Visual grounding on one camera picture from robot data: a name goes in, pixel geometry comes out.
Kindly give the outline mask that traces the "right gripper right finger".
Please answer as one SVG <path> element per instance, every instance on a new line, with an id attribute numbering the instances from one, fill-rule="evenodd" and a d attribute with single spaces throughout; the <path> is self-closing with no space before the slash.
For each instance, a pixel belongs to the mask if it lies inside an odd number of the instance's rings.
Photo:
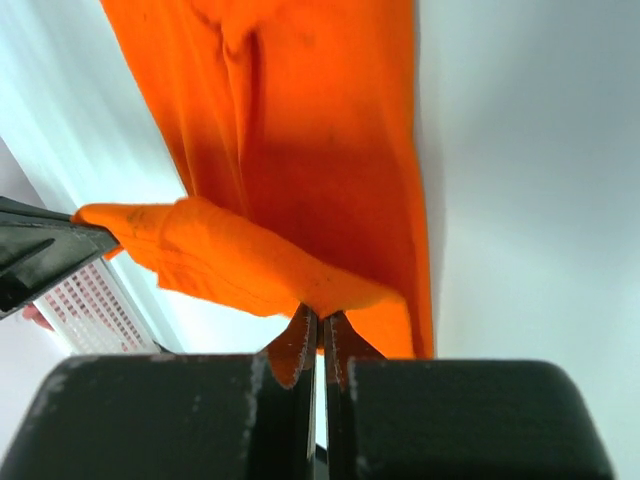
<path id="1" fill-rule="evenodd" d="M 323 323 L 333 479 L 611 479 L 585 401 L 555 364 L 390 360 Z"/>

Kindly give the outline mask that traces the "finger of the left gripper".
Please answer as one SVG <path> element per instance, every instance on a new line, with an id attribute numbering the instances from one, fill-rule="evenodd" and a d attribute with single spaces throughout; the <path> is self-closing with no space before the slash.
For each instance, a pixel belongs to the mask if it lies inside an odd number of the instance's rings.
<path id="1" fill-rule="evenodd" d="M 1 317 L 6 318 L 119 245 L 106 229 L 1 199 Z"/>

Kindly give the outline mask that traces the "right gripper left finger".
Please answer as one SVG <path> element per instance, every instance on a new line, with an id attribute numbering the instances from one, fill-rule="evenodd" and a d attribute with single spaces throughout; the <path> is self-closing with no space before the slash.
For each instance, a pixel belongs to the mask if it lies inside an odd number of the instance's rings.
<path id="1" fill-rule="evenodd" d="M 316 315 L 253 354 L 74 356 L 45 378 L 5 479 L 311 479 Z"/>

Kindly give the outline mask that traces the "orange t shirt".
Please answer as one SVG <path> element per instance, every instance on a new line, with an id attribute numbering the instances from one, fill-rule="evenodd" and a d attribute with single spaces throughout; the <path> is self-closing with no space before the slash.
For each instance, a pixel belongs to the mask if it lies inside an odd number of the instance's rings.
<path id="1" fill-rule="evenodd" d="M 434 354 L 411 1 L 106 1 L 184 198 L 90 204 L 160 287 Z"/>

